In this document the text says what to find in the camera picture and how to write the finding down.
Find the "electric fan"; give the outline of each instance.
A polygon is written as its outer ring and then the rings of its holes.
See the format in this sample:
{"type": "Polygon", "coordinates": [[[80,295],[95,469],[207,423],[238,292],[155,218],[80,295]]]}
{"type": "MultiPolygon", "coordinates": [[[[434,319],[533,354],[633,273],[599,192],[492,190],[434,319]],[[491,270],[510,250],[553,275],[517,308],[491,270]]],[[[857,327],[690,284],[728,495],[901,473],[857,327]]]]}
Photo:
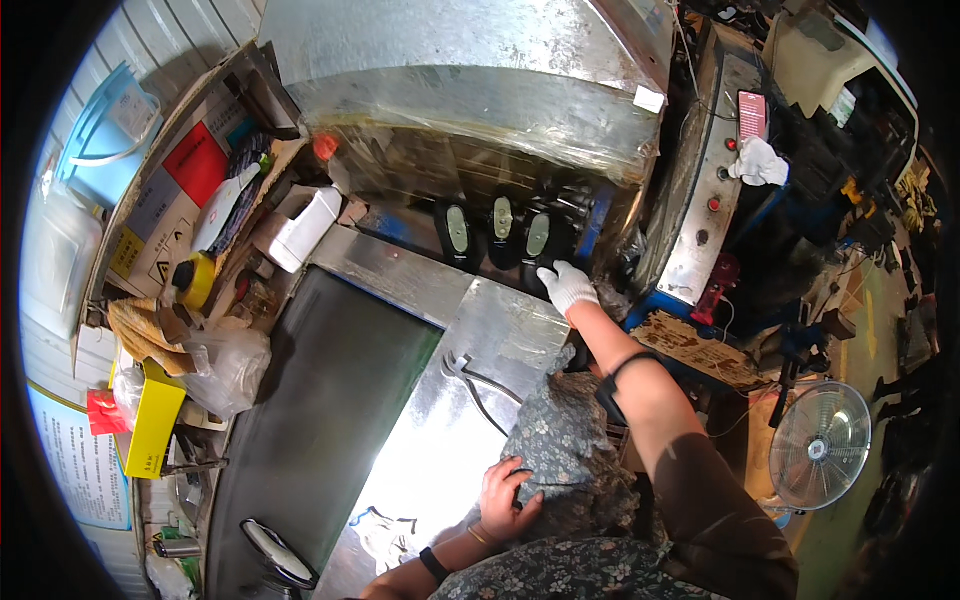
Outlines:
{"type": "Polygon", "coordinates": [[[780,502],[812,511],[836,502],[870,452],[870,409],[845,383],[823,381],[797,398],[774,432],[770,476],[780,502]]]}

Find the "smartphone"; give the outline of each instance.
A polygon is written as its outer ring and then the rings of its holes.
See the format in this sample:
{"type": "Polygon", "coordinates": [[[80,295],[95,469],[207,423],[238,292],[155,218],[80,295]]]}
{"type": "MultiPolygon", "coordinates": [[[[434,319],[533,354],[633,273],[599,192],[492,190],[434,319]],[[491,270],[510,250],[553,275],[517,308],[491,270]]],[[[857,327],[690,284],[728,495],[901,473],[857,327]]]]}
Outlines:
{"type": "Polygon", "coordinates": [[[743,142],[751,135],[766,140],[767,99],[761,94],[754,94],[741,89],[736,100],[740,115],[739,139],[737,140],[739,147],[743,148],[743,142]]]}

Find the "yellow box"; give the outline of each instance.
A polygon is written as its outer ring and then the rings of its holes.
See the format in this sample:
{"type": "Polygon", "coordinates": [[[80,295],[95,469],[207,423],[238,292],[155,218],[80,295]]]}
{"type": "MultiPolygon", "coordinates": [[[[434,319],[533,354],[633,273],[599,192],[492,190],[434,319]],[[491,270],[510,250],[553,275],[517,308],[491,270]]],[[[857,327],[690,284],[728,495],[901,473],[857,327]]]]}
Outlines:
{"type": "Polygon", "coordinates": [[[118,433],[113,437],[124,474],[158,479],[177,414],[186,397],[186,387],[168,376],[152,358],[143,361],[143,374],[146,382],[140,407],[136,410],[133,432],[118,433]]]}

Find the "white work glove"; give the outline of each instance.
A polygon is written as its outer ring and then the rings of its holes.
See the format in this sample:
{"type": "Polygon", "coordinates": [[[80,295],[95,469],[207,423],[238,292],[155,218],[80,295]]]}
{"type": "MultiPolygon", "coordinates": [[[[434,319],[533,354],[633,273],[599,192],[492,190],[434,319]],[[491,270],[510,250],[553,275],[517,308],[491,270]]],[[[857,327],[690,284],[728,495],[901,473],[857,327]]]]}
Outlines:
{"type": "Polygon", "coordinates": [[[537,269],[537,277],[546,286],[550,301],[564,317],[566,317],[566,311],[581,300],[594,304],[600,303],[597,299],[597,291],[593,289],[586,273],[563,260],[554,261],[553,268],[557,273],[540,267],[537,269]]]}

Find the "black wristband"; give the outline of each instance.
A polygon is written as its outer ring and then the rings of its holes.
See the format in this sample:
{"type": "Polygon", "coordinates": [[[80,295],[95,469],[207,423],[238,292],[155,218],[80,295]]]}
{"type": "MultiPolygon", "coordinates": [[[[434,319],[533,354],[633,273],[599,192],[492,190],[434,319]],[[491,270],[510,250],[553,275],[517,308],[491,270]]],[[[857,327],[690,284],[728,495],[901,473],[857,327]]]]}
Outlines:
{"type": "Polygon", "coordinates": [[[420,562],[423,563],[426,570],[430,571],[433,578],[437,580],[437,587],[450,576],[450,571],[446,570],[444,566],[440,564],[440,561],[433,555],[433,550],[431,550],[429,546],[423,548],[423,551],[420,552],[420,562]]]}
{"type": "Polygon", "coordinates": [[[616,392],[616,377],[620,374],[624,367],[635,360],[643,359],[660,362],[660,357],[654,352],[638,352],[620,363],[619,367],[604,377],[603,381],[600,382],[600,386],[597,388],[596,393],[594,394],[594,397],[596,397],[597,401],[600,402],[600,406],[603,406],[607,411],[607,419],[611,420],[615,425],[620,425],[621,427],[627,426],[627,419],[623,416],[623,411],[620,410],[620,407],[616,405],[616,400],[613,399],[613,393],[616,392]]]}

